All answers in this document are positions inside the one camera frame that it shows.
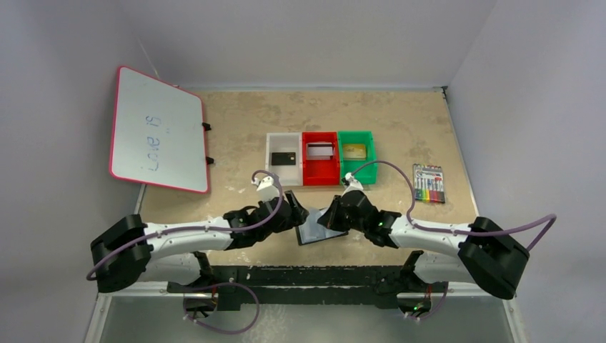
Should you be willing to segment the black leather card holder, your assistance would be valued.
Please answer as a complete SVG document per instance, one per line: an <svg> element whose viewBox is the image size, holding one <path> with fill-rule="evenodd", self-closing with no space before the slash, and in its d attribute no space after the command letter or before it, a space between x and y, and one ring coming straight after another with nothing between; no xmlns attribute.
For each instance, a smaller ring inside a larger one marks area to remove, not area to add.
<svg viewBox="0 0 606 343"><path fill-rule="evenodd" d="M322 242L328 239L347 236L348 232L338 232L328 229L317 220L327 211L327 208L310 208L306 221L299 225L296 230L297 242L299 246Z"/></svg>

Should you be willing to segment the white credit card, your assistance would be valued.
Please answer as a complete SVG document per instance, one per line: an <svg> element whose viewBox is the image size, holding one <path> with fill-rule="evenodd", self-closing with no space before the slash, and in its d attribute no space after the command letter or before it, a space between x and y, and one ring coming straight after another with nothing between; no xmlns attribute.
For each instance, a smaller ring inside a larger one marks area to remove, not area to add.
<svg viewBox="0 0 606 343"><path fill-rule="evenodd" d="M306 144L308 160L330 160L334 157L334 145L331 142L310 142Z"/></svg>

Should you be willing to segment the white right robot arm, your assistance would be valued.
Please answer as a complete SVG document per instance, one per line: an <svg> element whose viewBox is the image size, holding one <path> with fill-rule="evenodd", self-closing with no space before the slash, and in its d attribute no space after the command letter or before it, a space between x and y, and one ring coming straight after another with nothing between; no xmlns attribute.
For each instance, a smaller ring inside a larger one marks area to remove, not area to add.
<svg viewBox="0 0 606 343"><path fill-rule="evenodd" d="M477 217L470 224L438 223L437 232L428 232L420 226L428 227L430 222L379 210L361 191L333 198L317 222L333 231L359 231L378 247L411 248L403 277L419 287L464 282L494 297L512 299L530 257L525 247L488 218Z"/></svg>

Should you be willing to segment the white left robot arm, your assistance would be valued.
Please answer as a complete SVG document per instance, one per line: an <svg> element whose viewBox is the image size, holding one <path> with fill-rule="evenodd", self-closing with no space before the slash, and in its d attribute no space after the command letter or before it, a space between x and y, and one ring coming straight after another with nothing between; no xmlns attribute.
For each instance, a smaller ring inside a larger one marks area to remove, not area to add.
<svg viewBox="0 0 606 343"><path fill-rule="evenodd" d="M205 222L145 223L140 215L130 214L91 242L94 266L86 278L95 281L101 293L145 280L189 285L202 276L193 267L203 251L252 247L271 234L302 225L308 216L291 191Z"/></svg>

